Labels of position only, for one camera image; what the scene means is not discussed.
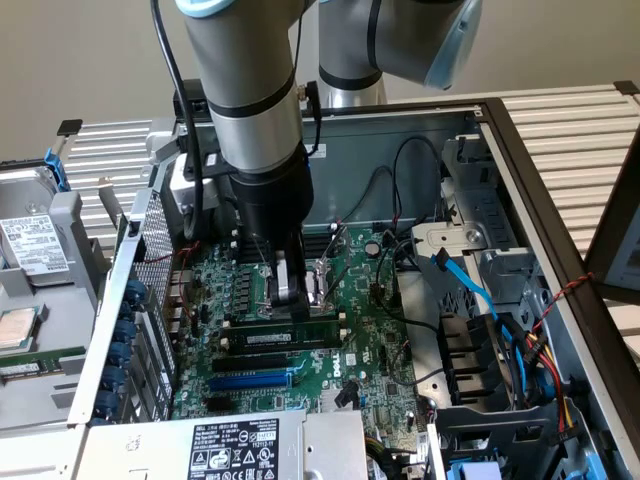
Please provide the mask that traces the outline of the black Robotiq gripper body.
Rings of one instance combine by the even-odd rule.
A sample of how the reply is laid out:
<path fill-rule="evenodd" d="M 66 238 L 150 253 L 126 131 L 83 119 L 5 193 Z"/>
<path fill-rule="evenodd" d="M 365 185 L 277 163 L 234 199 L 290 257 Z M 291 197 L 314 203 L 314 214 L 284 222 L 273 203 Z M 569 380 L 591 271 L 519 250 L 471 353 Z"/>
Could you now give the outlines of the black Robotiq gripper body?
<path fill-rule="evenodd" d="M 238 171 L 232 190 L 241 218 L 252 233 L 284 250 L 301 231 L 313 205 L 309 158 L 303 144 L 280 166 L 260 174 Z"/>

